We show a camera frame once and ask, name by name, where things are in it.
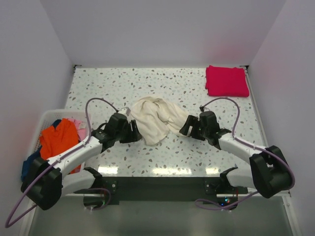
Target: terrazzo surface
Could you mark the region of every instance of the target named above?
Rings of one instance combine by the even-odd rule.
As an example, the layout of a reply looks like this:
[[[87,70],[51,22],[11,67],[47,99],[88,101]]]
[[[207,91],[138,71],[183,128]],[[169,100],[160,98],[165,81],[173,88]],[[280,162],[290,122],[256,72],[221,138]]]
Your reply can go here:
[[[141,97],[156,95],[198,116],[199,106],[214,98],[207,95],[204,86],[204,68],[77,68],[66,109],[84,110],[92,97],[103,97],[117,108],[131,108]],[[263,145],[252,99],[233,99],[241,108],[236,134]],[[209,105],[209,109],[215,112],[221,128],[232,129],[237,110],[231,102],[219,100]],[[114,110],[101,101],[93,101],[89,113],[92,114],[93,128],[97,128]],[[248,164],[206,141],[172,133],[155,146],[146,146],[143,140],[131,144],[116,143],[86,161],[86,166],[104,176],[120,177],[212,177],[235,165],[242,168]]]

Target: white wall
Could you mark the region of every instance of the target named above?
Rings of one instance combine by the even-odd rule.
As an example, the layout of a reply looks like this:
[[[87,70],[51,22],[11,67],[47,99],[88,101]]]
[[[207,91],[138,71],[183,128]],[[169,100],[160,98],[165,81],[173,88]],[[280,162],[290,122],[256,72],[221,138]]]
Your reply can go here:
[[[285,0],[41,0],[91,67],[248,65]]]
[[[64,106],[71,84],[66,56],[39,0],[0,1],[0,235],[21,196],[22,162],[40,115]]]
[[[250,64],[269,144],[296,175],[292,189],[304,235],[315,234],[315,1],[287,0]]]

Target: folded towel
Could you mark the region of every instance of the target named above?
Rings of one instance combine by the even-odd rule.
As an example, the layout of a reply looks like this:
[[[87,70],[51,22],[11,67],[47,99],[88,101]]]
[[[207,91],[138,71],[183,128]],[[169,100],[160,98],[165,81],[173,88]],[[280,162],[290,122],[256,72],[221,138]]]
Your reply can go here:
[[[182,136],[179,130],[184,126],[188,115],[188,112],[174,103],[155,96],[138,100],[130,113],[146,144],[150,146],[164,139],[169,131]]]
[[[209,96],[248,97],[250,92],[242,68],[209,66],[206,69],[206,89]]]

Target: folded red cloth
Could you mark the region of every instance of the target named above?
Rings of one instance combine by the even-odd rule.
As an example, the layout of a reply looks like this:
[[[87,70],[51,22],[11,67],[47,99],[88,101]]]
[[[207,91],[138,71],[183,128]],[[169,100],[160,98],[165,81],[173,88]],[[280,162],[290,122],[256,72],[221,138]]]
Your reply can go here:
[[[242,68],[209,66],[206,69],[209,96],[248,97],[245,71]]]

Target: laundry basket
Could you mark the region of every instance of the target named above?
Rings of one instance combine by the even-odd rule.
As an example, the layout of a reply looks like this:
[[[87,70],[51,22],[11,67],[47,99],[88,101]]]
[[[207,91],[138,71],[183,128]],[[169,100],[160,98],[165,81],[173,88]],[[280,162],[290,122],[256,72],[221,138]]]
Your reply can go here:
[[[52,125],[52,123],[57,119],[63,119],[63,118],[72,118],[72,119],[78,119],[83,121],[84,123],[87,123],[87,118],[85,116],[84,111],[72,111],[72,110],[66,110],[66,109],[57,109],[57,110],[49,110],[46,111],[42,117],[40,118],[40,121],[37,125],[33,140],[31,142],[31,148],[28,153],[28,156],[34,153],[38,148],[40,147],[39,137],[41,136],[41,132]],[[92,124],[91,114],[89,114],[89,119]],[[81,164],[80,170],[84,168],[84,163]]]

